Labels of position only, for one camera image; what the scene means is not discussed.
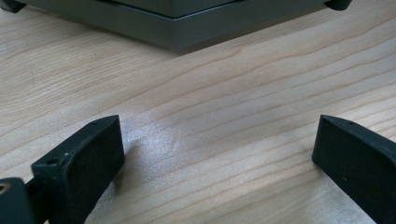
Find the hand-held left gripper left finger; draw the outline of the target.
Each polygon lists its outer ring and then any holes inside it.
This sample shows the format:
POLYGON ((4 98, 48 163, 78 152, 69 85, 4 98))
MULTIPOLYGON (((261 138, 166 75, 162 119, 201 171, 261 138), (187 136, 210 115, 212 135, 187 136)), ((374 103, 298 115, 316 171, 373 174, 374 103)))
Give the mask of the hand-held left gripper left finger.
POLYGON ((32 164, 50 224, 83 224, 124 164, 120 118, 94 120, 32 164))

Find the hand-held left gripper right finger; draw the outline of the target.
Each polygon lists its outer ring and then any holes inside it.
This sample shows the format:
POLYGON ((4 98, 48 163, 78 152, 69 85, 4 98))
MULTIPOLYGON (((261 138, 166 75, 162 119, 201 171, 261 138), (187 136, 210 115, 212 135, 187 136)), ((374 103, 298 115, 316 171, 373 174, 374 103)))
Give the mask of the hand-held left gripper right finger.
POLYGON ((376 224, 396 224, 395 142, 322 115, 312 161, 376 224))

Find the dark grey corner rack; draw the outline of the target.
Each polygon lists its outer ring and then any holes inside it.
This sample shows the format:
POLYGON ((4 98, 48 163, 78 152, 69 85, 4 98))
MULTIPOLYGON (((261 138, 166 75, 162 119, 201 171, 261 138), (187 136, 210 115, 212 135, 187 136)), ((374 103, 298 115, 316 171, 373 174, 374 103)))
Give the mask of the dark grey corner rack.
POLYGON ((184 49, 256 25, 283 21, 352 0, 0 0, 17 13, 38 7, 75 21, 170 49, 184 49))

